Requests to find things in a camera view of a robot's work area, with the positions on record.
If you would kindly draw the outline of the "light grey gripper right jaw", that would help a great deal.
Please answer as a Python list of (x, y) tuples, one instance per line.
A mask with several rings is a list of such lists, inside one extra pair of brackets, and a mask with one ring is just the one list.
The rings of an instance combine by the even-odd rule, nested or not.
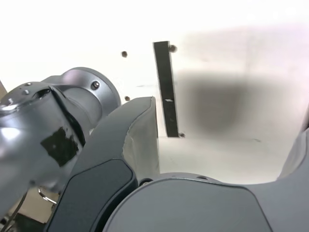
[(129, 194), (106, 232), (306, 232), (309, 133), (297, 137), (277, 180), (236, 185), (161, 178)]

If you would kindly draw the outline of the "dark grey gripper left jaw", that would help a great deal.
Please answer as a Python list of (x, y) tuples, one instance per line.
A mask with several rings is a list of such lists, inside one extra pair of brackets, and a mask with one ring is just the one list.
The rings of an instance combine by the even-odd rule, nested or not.
[(101, 120), (79, 155), (47, 232), (101, 232), (140, 181), (160, 173), (156, 100), (133, 99)]

